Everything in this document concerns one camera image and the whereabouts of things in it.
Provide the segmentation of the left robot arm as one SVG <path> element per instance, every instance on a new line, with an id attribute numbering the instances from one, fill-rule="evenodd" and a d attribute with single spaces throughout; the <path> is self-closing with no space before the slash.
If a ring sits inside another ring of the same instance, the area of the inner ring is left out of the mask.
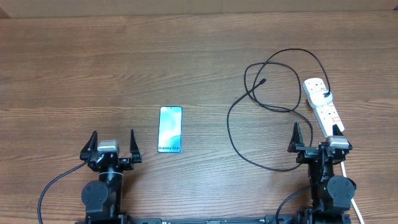
<path id="1" fill-rule="evenodd" d="M 98 180 L 87 183 L 81 191 L 85 205 L 85 223 L 133 223 L 131 216 L 121 210 L 124 171 L 134 169 L 142 157 L 134 131 L 130 132 L 131 156 L 119 157 L 116 140 L 98 141 L 96 131 L 80 152 L 80 159 L 94 172 Z"/>

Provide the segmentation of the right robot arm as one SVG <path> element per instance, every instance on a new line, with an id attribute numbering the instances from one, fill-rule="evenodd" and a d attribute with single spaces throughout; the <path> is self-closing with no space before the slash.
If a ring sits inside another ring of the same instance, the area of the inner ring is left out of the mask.
<path id="1" fill-rule="evenodd" d="M 333 134 L 317 147 L 303 143 L 298 123 L 294 124 L 288 152 L 297 154 L 296 162 L 308 165 L 311 207 L 300 209 L 293 216 L 293 223 L 350 223 L 345 212 L 351 208 L 356 184 L 342 175 L 335 175 L 333 166 L 345 161 L 352 145 L 339 127 L 332 127 Z"/>

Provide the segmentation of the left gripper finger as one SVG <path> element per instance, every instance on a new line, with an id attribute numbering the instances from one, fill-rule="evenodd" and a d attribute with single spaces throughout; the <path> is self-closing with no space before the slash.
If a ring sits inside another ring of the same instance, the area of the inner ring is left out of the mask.
<path id="1" fill-rule="evenodd" d="M 97 131 L 93 131 L 90 139 L 81 150 L 81 153 L 91 153 L 97 150 L 97 142 L 98 142 L 98 133 Z"/>
<path id="2" fill-rule="evenodd" d="M 130 145 L 129 145 L 129 151 L 133 156 L 138 156 L 140 154 L 138 145 L 136 143 L 135 135 L 134 135 L 134 130 L 132 129 L 130 132 Z"/>

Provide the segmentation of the blue Samsung Galaxy smartphone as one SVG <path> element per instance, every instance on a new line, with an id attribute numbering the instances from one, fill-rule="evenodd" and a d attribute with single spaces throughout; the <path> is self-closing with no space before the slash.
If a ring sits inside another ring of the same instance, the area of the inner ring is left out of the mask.
<path id="1" fill-rule="evenodd" d="M 182 107 L 162 106 L 159 113 L 157 151 L 180 153 L 182 150 Z"/>

